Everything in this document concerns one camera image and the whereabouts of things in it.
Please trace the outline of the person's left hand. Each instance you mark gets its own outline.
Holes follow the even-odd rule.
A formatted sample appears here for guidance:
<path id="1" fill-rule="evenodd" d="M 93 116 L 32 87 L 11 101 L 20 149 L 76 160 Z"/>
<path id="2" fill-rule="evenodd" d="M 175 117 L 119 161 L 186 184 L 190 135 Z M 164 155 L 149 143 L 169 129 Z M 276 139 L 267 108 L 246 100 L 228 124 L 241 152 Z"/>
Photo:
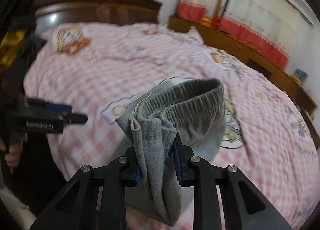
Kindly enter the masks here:
<path id="1" fill-rule="evenodd" d="M 17 167 L 20 163 L 21 154 L 23 152 L 23 143 L 28 141 L 28 136 L 26 133 L 20 134 L 20 139 L 18 142 L 11 144 L 9 150 L 1 139 L 1 151 L 5 152 L 5 160 L 9 167 Z"/>

